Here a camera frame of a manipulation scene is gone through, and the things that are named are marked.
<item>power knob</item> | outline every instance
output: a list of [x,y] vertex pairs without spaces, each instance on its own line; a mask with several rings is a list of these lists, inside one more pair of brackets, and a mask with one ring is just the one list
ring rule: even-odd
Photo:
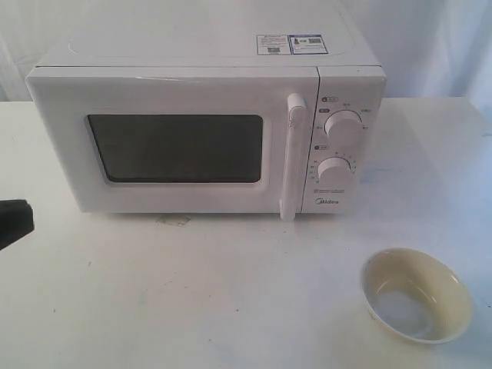
[[330,146],[352,146],[362,137],[362,120],[354,111],[337,111],[326,120],[324,130],[330,140]]
[[323,187],[343,190],[352,182],[351,165],[343,158],[329,158],[318,165],[317,176]]

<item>bowl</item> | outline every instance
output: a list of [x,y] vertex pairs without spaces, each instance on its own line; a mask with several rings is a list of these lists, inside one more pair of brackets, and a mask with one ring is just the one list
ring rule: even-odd
[[463,334],[473,316],[460,278],[430,255],[391,248],[372,255],[361,272],[371,315],[408,340],[443,344]]

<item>barcode sticker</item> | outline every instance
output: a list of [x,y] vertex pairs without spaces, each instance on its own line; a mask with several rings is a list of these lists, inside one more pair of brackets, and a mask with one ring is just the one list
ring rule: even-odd
[[258,55],[292,55],[288,35],[256,36]]
[[289,44],[294,55],[328,53],[321,35],[289,35]]

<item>white fabric backdrop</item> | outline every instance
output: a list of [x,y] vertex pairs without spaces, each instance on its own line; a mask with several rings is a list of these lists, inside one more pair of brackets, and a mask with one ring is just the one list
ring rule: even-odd
[[[97,1],[2,0],[0,100],[30,99],[24,77]],[[387,96],[465,95],[492,120],[492,0],[341,1],[384,67]]]

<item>microwave window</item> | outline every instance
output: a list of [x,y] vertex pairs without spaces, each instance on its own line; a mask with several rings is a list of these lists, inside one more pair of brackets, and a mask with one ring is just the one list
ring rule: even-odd
[[89,115],[113,182],[254,183],[261,177],[258,115]]

